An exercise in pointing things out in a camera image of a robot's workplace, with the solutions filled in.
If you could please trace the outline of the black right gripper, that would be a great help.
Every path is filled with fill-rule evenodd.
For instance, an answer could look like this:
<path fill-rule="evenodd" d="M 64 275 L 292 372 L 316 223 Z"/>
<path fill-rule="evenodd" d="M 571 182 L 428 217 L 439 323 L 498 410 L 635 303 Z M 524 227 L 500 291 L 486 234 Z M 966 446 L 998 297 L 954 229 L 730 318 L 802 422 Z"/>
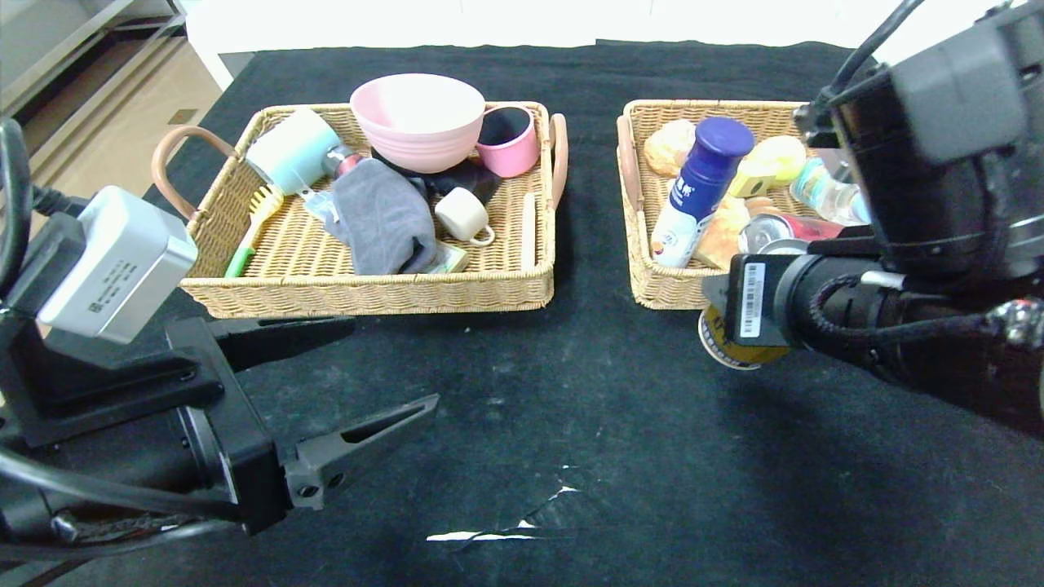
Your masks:
<path fill-rule="evenodd" d="M 730 274 L 705 277 L 701 291 L 721 316 L 726 337 L 743 349 L 805 350 L 850 360 L 852 346 L 821 333 L 808 305 L 852 261 L 825 255 L 737 255 Z"/>

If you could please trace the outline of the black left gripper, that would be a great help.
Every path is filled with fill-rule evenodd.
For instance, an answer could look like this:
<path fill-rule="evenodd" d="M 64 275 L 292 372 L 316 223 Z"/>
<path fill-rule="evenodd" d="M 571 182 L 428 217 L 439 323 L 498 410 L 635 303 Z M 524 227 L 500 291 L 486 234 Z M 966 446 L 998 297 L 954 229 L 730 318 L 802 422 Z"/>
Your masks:
<path fill-rule="evenodd" d="M 170 343 L 214 351 L 221 359 L 216 397 L 68 439 L 55 446 L 55 463 L 108 482 L 230 501 L 239 506 L 248 532 L 279 523 L 290 504 L 323 510 L 413 441 L 436 415 L 440 395 L 303 439 L 282 469 L 236 373 L 350 337 L 355 326 L 353 316 L 179 320 L 167 328 Z"/>

